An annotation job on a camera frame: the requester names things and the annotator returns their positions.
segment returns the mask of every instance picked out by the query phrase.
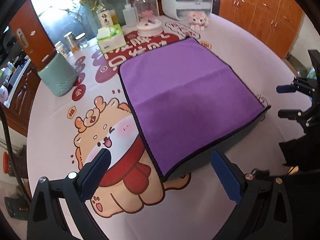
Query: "cartoon dog illustration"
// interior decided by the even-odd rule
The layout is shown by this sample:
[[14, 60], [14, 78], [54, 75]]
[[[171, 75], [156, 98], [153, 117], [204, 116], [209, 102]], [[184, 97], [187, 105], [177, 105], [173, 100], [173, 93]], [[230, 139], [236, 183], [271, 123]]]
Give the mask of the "cartoon dog illustration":
[[79, 170], [91, 162], [104, 147], [111, 152], [111, 165], [91, 199], [94, 211], [110, 218], [121, 213], [137, 213], [144, 205], [160, 203], [165, 190], [183, 189], [191, 174], [161, 183], [139, 136], [126, 103], [112, 98], [109, 103], [99, 96], [95, 108], [82, 120], [77, 117], [78, 134], [74, 139]]

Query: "metal screw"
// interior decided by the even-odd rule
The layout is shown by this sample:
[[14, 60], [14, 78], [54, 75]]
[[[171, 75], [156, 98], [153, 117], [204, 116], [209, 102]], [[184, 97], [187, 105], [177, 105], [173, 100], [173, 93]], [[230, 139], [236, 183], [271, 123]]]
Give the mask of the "metal screw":
[[76, 173], [76, 172], [70, 172], [70, 173], [68, 174], [68, 178], [69, 178], [69, 179], [74, 179], [76, 176], [77, 176], [77, 173]]
[[47, 180], [46, 177], [41, 177], [41, 178], [39, 179], [39, 182], [40, 182], [40, 183], [44, 183], [46, 180]]
[[245, 178], [246, 178], [247, 180], [253, 180], [254, 177], [253, 177], [252, 174], [248, 173], [248, 174], [245, 175]]
[[276, 178], [276, 183], [282, 184], [282, 179], [281, 178]]

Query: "mint green container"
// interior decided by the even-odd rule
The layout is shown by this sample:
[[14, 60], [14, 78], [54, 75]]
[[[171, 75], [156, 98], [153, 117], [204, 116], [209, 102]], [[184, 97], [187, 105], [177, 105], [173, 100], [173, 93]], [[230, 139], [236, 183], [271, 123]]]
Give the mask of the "mint green container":
[[61, 53], [57, 53], [38, 75], [57, 97], [68, 93], [77, 78], [76, 71]]

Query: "purple cloth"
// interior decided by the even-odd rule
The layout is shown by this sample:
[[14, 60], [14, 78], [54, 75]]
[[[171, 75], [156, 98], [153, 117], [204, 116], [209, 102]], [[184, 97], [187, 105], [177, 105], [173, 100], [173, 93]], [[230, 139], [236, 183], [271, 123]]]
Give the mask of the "purple cloth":
[[264, 110], [232, 69], [193, 38], [129, 59], [119, 72], [160, 177]]

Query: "glass cloche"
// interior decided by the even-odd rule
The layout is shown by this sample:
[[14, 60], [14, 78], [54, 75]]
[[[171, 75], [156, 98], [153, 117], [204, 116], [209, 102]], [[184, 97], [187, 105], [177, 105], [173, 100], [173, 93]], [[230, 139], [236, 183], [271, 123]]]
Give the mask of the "glass cloche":
[[135, 0], [133, 6], [138, 19], [139, 36], [151, 37], [163, 31], [157, 0]]

